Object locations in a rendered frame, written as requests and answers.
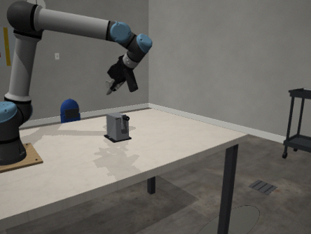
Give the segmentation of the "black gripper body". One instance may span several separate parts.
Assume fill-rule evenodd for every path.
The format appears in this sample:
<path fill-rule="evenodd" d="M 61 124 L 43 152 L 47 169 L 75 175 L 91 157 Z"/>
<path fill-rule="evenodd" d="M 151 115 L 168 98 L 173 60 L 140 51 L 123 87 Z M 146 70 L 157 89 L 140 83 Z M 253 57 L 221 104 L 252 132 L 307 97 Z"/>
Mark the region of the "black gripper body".
<path fill-rule="evenodd" d="M 129 68 L 124 64 L 123 57 L 124 55 L 120 56 L 118 58 L 119 60 L 117 61 L 117 63 L 112 65 L 110 69 L 107 71 L 107 74 L 114 80 L 120 79 L 118 84 L 126 80 L 124 72 L 123 72 L 124 69 L 130 70 L 130 71 L 134 69 L 134 68 Z"/>

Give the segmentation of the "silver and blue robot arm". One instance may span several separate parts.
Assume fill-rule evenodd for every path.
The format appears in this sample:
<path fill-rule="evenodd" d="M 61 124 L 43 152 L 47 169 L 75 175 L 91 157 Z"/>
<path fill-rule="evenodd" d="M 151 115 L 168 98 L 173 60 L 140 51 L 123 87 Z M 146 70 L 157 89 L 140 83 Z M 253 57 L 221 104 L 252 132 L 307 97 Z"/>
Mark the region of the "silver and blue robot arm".
<path fill-rule="evenodd" d="M 147 35 L 131 35 L 130 27 L 124 22 L 48 10 L 26 1 L 12 3 L 7 19 L 14 28 L 16 42 L 9 92 L 4 102 L 0 102 L 0 165 L 12 165 L 27 156 L 19 127 L 33 113 L 29 88 L 36 45 L 44 30 L 116 42 L 128 50 L 123 61 L 129 68 L 135 68 L 153 45 Z"/>

